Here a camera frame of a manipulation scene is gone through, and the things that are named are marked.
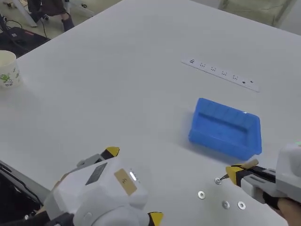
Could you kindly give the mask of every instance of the label sticker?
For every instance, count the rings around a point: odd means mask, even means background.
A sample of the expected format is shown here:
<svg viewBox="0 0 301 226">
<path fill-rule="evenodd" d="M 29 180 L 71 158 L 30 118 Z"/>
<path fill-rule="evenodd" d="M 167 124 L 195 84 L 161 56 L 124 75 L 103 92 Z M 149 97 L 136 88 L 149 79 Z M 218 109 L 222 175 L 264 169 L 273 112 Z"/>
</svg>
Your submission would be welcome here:
<svg viewBox="0 0 301 226">
<path fill-rule="evenodd" d="M 136 185 L 133 183 L 133 181 L 124 169 L 118 170 L 116 173 L 114 173 L 114 175 L 128 196 L 130 196 L 137 190 Z"/>
</svg>

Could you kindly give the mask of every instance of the chair wheel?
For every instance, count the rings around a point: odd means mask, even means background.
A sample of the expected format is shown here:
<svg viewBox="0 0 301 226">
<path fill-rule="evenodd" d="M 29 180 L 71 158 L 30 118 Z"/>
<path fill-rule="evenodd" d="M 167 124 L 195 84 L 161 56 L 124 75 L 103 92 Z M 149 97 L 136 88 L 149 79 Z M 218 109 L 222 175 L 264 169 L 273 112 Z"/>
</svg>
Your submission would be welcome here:
<svg viewBox="0 0 301 226">
<path fill-rule="evenodd" d="M 44 16 L 42 16 L 42 18 L 43 18 L 44 20 L 46 20 L 46 21 L 49 20 L 49 16 L 48 16 L 48 15 L 44 15 Z"/>
</svg>

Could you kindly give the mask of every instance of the shoe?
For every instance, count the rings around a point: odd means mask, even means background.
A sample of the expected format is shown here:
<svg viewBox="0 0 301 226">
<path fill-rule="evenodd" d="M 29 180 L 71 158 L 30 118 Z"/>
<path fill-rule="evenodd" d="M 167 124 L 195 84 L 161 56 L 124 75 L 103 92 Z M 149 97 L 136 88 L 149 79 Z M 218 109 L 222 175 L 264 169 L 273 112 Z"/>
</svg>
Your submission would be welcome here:
<svg viewBox="0 0 301 226">
<path fill-rule="evenodd" d="M 72 21 L 71 15 L 69 13 L 68 13 L 68 15 L 69 15 L 68 19 L 62 20 L 65 32 L 74 27 L 74 23 Z"/>
<path fill-rule="evenodd" d="M 44 16 L 44 13 L 35 12 L 35 13 L 30 13 L 29 15 L 31 16 L 34 22 L 38 22 Z"/>
</svg>

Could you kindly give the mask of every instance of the person's leg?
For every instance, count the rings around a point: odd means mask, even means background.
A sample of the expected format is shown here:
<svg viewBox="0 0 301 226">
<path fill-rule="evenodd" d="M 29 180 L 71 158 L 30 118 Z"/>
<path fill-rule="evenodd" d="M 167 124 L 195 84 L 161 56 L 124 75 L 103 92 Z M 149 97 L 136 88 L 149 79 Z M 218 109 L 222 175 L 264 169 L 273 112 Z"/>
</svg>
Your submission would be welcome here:
<svg viewBox="0 0 301 226">
<path fill-rule="evenodd" d="M 74 27 L 74 24 L 73 24 L 70 14 L 64 13 L 64 14 L 61 14 L 61 17 L 62 17 L 62 23 L 63 23 L 65 32 Z"/>
<path fill-rule="evenodd" d="M 38 22 L 44 13 L 41 12 L 41 0 L 28 0 L 28 11 L 34 22 Z"/>
</svg>

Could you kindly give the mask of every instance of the white table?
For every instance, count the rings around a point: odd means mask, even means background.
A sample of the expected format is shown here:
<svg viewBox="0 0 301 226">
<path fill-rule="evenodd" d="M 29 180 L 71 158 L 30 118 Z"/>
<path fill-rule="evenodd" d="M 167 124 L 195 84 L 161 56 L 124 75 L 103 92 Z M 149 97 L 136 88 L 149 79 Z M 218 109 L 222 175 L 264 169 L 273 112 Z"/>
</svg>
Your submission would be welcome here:
<svg viewBox="0 0 301 226">
<path fill-rule="evenodd" d="M 261 91 L 186 66 L 186 56 Z M 229 180 L 216 185 L 237 160 L 190 144 L 188 132 L 199 97 L 254 113 L 259 161 L 274 168 L 301 137 L 300 59 L 300 36 L 188 0 L 123 0 L 18 60 L 25 84 L 0 92 L 1 160 L 51 189 L 79 160 L 120 146 L 163 226 L 286 225 Z"/>
</svg>

